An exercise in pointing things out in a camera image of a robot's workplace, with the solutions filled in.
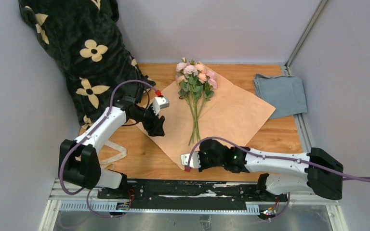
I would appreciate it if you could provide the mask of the light blue denim cloth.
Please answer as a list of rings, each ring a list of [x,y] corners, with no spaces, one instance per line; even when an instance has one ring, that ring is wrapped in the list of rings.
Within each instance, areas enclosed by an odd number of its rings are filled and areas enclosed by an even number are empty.
[[[253,79],[256,95],[275,107],[271,119],[307,113],[303,82],[295,76],[266,76]]]

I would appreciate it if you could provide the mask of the peach green wrapping paper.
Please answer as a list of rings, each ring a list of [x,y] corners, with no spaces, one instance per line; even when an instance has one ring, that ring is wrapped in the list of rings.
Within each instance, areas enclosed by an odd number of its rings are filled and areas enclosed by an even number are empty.
[[[186,101],[179,98],[179,85],[174,80],[175,67],[175,64],[140,64],[143,73],[156,82],[170,101],[170,106],[161,111],[166,118],[165,136],[149,137],[142,127],[138,127],[138,143],[129,149],[129,155],[153,170],[182,169],[180,156],[192,149],[188,142],[192,115]],[[199,117],[201,137],[217,136],[238,145],[248,144],[275,110],[254,94],[253,77],[261,71],[279,74],[280,68],[259,64],[208,64],[206,67],[216,74],[219,87]]]

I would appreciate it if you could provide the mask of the black floral plush blanket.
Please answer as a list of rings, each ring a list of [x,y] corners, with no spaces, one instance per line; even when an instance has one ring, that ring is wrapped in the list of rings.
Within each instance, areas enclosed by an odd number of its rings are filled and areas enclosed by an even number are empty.
[[[78,123],[87,129],[109,106],[148,81],[126,49],[116,0],[21,0],[21,18],[65,77]]]

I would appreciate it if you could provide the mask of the pink fake flower bunch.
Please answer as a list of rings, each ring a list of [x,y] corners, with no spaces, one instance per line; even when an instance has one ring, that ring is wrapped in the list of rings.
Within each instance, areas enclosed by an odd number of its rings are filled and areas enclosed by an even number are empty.
[[[188,145],[201,140],[199,117],[218,89],[216,73],[206,68],[201,62],[187,60],[185,57],[176,66],[175,80],[180,90],[179,98],[185,100],[192,115],[192,132]]]

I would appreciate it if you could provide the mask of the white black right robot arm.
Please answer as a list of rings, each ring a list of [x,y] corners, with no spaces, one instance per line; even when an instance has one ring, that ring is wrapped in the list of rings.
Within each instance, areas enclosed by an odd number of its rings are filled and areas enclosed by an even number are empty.
[[[343,197],[344,167],[320,148],[311,148],[308,153],[283,154],[227,147],[216,140],[205,140],[183,164],[199,171],[223,167],[232,173],[260,172],[256,194],[262,201],[291,192],[314,193],[330,200]]]

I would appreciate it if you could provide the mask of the aluminium frame rails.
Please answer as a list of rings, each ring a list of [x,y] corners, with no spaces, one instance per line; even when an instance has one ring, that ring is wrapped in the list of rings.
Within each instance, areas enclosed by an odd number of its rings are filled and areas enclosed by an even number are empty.
[[[110,140],[129,149],[138,143],[140,126],[123,127]],[[257,183],[258,173],[233,174],[222,168],[189,173],[181,169],[153,170],[129,155],[116,170],[129,179],[193,180]],[[344,231],[347,229],[337,200],[311,192],[292,192],[286,202],[247,203],[242,211],[134,209],[133,199],[99,199],[100,190],[65,194],[53,185],[41,231]]]

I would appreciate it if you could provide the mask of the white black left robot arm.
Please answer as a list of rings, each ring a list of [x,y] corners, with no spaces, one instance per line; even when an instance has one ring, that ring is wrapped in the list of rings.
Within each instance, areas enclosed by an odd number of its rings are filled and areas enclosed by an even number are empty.
[[[64,140],[59,153],[59,180],[62,190],[68,195],[76,195],[84,189],[108,189],[117,199],[128,194],[127,176],[123,173],[101,168],[99,152],[111,135],[129,119],[141,122],[151,137],[165,135],[164,116],[160,110],[169,107],[169,100],[161,91],[145,81],[139,81],[139,89],[149,86],[156,94],[152,103],[143,108],[138,106],[137,96],[123,96],[114,104],[116,91],[132,81],[124,81],[112,91],[110,103],[96,122],[74,140]]]

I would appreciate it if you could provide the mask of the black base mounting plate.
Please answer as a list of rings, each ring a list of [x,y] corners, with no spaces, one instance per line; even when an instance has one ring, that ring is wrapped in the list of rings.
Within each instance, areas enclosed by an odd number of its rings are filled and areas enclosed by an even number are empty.
[[[275,204],[287,196],[257,189],[256,183],[129,179],[126,192],[102,189],[99,199],[133,199],[134,209],[242,211],[247,203]]]

